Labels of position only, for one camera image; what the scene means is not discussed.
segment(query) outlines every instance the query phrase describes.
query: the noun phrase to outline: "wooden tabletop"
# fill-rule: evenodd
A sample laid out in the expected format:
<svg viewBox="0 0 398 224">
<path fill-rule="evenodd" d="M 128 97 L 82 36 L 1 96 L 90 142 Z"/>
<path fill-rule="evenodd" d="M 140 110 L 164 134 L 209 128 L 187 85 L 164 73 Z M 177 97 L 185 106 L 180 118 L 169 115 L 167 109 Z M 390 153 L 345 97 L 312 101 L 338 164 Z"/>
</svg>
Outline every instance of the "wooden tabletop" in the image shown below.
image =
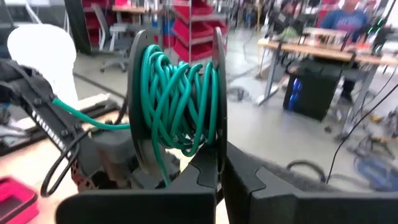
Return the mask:
<svg viewBox="0 0 398 224">
<path fill-rule="evenodd" d="M 276 41 L 272 41 L 269 39 L 260 39 L 257 43 L 261 47 L 265 47 L 268 49 L 277 49 L 279 43 Z M 311 47 L 308 45 L 301 44 L 282 44 L 282 50 L 287 52 L 297 52 L 301 54 L 309 54 L 317 57 L 323 57 L 328 59 L 341 60 L 343 62 L 349 62 L 352 57 L 352 53 L 344 52 L 334 49 L 324 49 L 318 47 Z M 388 65 L 388 66 L 397 66 L 398 58 L 394 58 L 391 56 L 372 56 L 372 55 L 361 55 L 358 54 L 355 58 L 356 62 L 359 63 L 367 63 L 371 65 Z"/>
<path fill-rule="evenodd" d="M 98 121 L 105 121 L 107 119 L 115 120 L 118 112 L 109 113 L 98 118 Z M 83 125 L 83 128 L 89 128 L 90 125 Z M 181 161 L 180 168 L 183 170 L 188 165 L 191 158 L 185 157 L 176 149 L 171 150 Z M 52 142 L 48 139 L 32 144 L 21 150 L 0 157 L 0 177 L 11 176 L 28 186 L 31 186 L 39 194 L 43 179 L 58 158 L 60 152 Z M 54 178 L 50 183 L 52 186 L 54 179 L 61 173 L 67 162 L 63 161 L 60 168 L 54 173 Z M 62 180 L 59 188 L 49 198 L 39 197 L 40 213 L 35 217 L 30 224 L 53 224 L 55 223 L 55 211 L 63 199 L 77 194 L 77 187 L 72 181 L 70 171 Z M 217 224 L 228 224 L 228 216 L 225 209 L 224 201 L 217 206 L 216 212 Z"/>
<path fill-rule="evenodd" d="M 145 14 L 145 13 L 160 13 L 161 10 L 148 10 L 144 7 L 136 6 L 112 6 L 112 10 L 115 12 L 128 12 L 131 14 Z"/>
</svg>

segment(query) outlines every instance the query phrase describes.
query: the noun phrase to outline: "white chair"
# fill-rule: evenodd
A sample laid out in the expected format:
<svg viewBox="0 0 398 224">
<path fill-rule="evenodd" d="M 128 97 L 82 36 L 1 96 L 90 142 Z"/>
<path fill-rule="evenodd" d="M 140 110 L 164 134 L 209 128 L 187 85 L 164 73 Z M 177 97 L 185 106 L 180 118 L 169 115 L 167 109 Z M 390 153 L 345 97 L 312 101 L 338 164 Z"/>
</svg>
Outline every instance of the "white chair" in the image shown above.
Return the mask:
<svg viewBox="0 0 398 224">
<path fill-rule="evenodd" d="M 50 24 L 26 25 L 11 32 L 7 47 L 18 64 L 39 71 L 62 101 L 77 105 L 73 79 L 76 49 L 67 32 Z"/>
</svg>

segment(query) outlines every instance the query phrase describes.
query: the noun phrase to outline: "black computer tower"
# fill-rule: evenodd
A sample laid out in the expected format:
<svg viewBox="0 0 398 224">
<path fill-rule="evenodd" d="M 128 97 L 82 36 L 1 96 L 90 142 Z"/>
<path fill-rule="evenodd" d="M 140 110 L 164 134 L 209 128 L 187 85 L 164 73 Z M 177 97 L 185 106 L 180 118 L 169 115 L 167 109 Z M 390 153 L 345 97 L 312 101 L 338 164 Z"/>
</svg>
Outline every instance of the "black computer tower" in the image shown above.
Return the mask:
<svg viewBox="0 0 398 224">
<path fill-rule="evenodd" d="M 328 112 L 339 79 L 335 75 L 298 69 L 295 74 L 290 74 L 284 109 L 322 121 Z"/>
</svg>

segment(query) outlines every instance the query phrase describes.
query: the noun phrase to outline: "blue light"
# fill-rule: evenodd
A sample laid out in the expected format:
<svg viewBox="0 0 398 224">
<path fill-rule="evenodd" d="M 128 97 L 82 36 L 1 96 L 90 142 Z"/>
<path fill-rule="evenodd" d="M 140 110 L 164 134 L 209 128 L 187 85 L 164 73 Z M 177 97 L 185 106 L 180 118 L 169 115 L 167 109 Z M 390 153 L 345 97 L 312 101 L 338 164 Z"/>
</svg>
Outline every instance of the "blue light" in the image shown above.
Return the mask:
<svg viewBox="0 0 398 224">
<path fill-rule="evenodd" d="M 293 81 L 292 94 L 289 98 L 288 110 L 294 109 L 295 102 L 299 98 L 299 92 L 300 92 L 301 88 L 302 88 L 301 81 L 298 78 L 296 78 Z"/>
</svg>

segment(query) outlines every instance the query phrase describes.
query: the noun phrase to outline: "blue shirt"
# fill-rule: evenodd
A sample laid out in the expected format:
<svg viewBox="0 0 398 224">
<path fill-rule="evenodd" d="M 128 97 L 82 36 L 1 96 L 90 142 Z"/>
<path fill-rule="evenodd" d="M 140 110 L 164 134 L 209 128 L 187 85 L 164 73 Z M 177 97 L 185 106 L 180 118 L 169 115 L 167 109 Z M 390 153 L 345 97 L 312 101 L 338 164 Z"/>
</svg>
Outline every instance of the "blue shirt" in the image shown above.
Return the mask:
<svg viewBox="0 0 398 224">
<path fill-rule="evenodd" d="M 352 32 L 353 42 L 358 37 L 358 31 L 362 26 L 366 25 L 368 17 L 363 11 L 355 10 L 352 13 L 348 13 L 342 9 L 330 11 L 325 18 L 323 18 L 320 27 L 326 29 L 343 30 Z"/>
</svg>

